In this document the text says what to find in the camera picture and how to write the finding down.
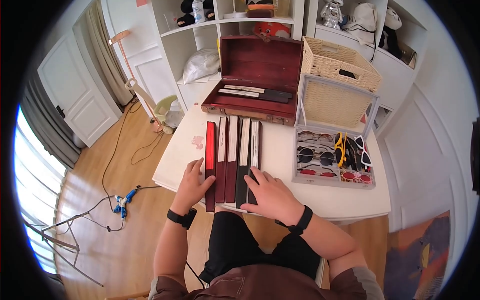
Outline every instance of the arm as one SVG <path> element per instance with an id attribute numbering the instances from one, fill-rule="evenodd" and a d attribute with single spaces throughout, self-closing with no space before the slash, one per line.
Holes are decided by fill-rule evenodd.
<path id="1" fill-rule="evenodd" d="M 186 215 L 192 206 L 205 195 L 207 189 L 215 181 L 214 176 L 208 177 L 200 184 L 200 166 L 203 158 L 194 160 L 187 165 L 170 209 L 178 215 Z M 166 276 L 185 287 L 185 263 L 187 262 L 187 230 L 181 224 L 167 218 L 156 247 L 153 273 L 154 277 Z"/>
<path id="2" fill-rule="evenodd" d="M 267 172 L 252 167 L 258 184 L 249 176 L 245 181 L 258 205 L 242 204 L 241 208 L 271 219 L 277 219 L 287 226 L 297 225 L 305 207 L 293 196 L 282 180 L 273 178 Z M 330 263 L 330 281 L 345 270 L 367 266 L 360 247 L 355 240 L 339 227 L 313 214 L 301 237 L 321 257 Z"/>

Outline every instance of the wooden floor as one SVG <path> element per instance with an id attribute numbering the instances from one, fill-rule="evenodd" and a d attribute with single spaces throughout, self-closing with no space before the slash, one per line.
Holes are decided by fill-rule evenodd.
<path id="1" fill-rule="evenodd" d="M 73 171 L 67 174 L 59 201 L 61 214 L 58 215 L 58 221 L 90 209 L 106 196 L 102 189 L 102 175 L 115 148 L 123 118 L 125 114 L 91 148 L 84 149 Z M 125 196 L 136 185 L 155 185 L 152 175 L 170 141 L 170 136 L 164 135 L 149 158 L 131 165 L 134 152 L 151 143 L 156 134 L 151 131 L 143 108 L 128 114 L 126 118 L 117 152 L 104 181 L 109 194 L 120 196 Z M 134 161 L 147 156 L 154 145 L 140 150 Z M 152 280 L 152 261 L 157 238 L 174 195 L 175 193 L 164 188 L 139 191 L 127 206 L 127 221 L 124 229 L 119 232 L 108 232 L 83 218 L 75 220 L 72 229 L 80 245 L 76 265 L 104 287 L 83 277 L 57 256 L 58 273 L 63 279 L 69 299 L 103 299 L 148 290 Z M 206 213 L 201 207 L 197 209 L 197 216 L 188 231 L 188 262 L 199 274 L 207 259 L 213 215 Z M 120 216 L 110 211 L 107 201 L 101 203 L 87 217 L 112 229 L 121 225 Z M 273 220 L 257 216 L 246 216 L 245 219 L 263 248 L 274 248 L 288 233 Z M 66 229 L 67 226 L 62 225 L 57 232 L 62 233 Z M 364 220 L 343 229 L 361 243 L 369 268 L 375 272 L 378 282 L 383 286 L 387 217 Z M 73 243 L 70 233 L 58 235 L 58 238 Z M 63 249 L 59 251 L 73 261 L 73 254 Z M 185 279 L 188 290 L 201 288 L 188 268 Z"/>

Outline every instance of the black wristwatch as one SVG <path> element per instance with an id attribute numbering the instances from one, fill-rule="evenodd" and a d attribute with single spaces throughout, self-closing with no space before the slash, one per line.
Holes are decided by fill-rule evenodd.
<path id="1" fill-rule="evenodd" d="M 169 218 L 175 223 L 181 224 L 183 227 L 185 227 L 188 230 L 190 229 L 190 225 L 192 224 L 196 214 L 197 214 L 197 210 L 193 207 L 188 211 L 188 214 L 184 216 L 177 215 L 171 210 L 168 210 L 167 218 Z"/>
<path id="2" fill-rule="evenodd" d="M 305 210 L 303 211 L 303 215 L 301 215 L 300 221 L 297 225 L 287 226 L 282 222 L 275 220 L 275 223 L 282 225 L 283 227 L 288 228 L 288 230 L 293 234 L 301 235 L 305 229 L 307 229 L 308 224 L 313 216 L 313 211 L 308 206 L 304 205 Z"/>

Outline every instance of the hand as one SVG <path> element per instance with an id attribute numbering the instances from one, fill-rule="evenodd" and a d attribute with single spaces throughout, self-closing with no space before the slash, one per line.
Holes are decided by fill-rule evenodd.
<path id="1" fill-rule="evenodd" d="M 215 176 L 213 175 L 205 179 L 202 184 L 199 183 L 198 177 L 202 174 L 200 166 L 203 161 L 202 157 L 187 164 L 177 195 L 170 207 L 174 213 L 181 216 L 186 215 L 190 208 L 203 198 L 205 192 L 214 183 Z"/>
<path id="2" fill-rule="evenodd" d="M 287 226 L 297 225 L 305 207 L 293 196 L 282 180 L 273 178 L 267 172 L 262 173 L 256 167 L 250 169 L 258 183 L 248 175 L 245 175 L 244 179 L 255 195 L 258 205 L 242 204 L 241 209 L 277 219 Z"/>

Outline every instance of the book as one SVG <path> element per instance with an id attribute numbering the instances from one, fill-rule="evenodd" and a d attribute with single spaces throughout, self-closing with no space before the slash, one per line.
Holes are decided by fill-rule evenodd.
<path id="1" fill-rule="evenodd" d="M 241 123 L 239 140 L 239 157 L 237 167 L 237 184 L 235 187 L 235 206 L 247 202 L 248 186 L 243 176 L 248 175 L 250 169 L 250 118 L 244 118 Z"/>
<path id="2" fill-rule="evenodd" d="M 215 175 L 216 164 L 216 124 L 207 122 L 207 133 L 205 138 L 205 178 Z M 205 193 L 205 211 L 210 213 L 215 211 L 215 185 L 214 182 Z"/>
<path id="3" fill-rule="evenodd" d="M 256 99 L 260 99 L 260 100 L 268 100 L 268 101 L 274 101 L 274 102 L 280 102 L 280 103 L 288 103 L 288 98 L 279 97 L 279 96 L 275 96 L 275 95 L 261 94 L 261 93 L 257 93 L 257 92 L 229 90 L 229 89 L 225 89 L 225 88 L 219 89 L 218 92 L 223 93 L 223 94 L 244 96 L 244 97 L 248 97 L 248 98 L 256 98 Z"/>
<path id="4" fill-rule="evenodd" d="M 250 131 L 250 167 L 255 166 L 260 169 L 262 160 L 262 123 L 258 120 L 252 121 Z M 249 176 L 258 183 L 250 168 Z M 257 199 L 250 189 L 248 190 L 247 203 L 257 204 Z"/>
<path id="5" fill-rule="evenodd" d="M 237 183 L 237 164 L 239 150 L 240 124 L 238 116 L 230 116 L 228 121 L 228 159 L 225 177 L 225 202 L 235 203 L 235 186 Z"/>
<path id="6" fill-rule="evenodd" d="M 225 181 L 227 178 L 228 119 L 220 117 L 218 126 L 218 147 L 215 168 L 215 203 L 225 202 Z"/>

